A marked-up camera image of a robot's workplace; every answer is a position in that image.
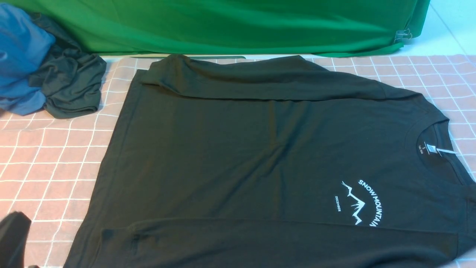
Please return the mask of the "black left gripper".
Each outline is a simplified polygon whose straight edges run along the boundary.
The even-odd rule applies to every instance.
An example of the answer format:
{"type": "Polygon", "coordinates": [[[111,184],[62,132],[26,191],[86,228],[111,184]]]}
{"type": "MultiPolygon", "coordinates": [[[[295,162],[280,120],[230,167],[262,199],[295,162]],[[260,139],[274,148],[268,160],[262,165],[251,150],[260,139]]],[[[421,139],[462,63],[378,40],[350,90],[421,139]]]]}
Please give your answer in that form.
{"type": "Polygon", "coordinates": [[[25,248],[31,220],[23,212],[14,211],[0,222],[0,267],[24,268],[25,248]]]}

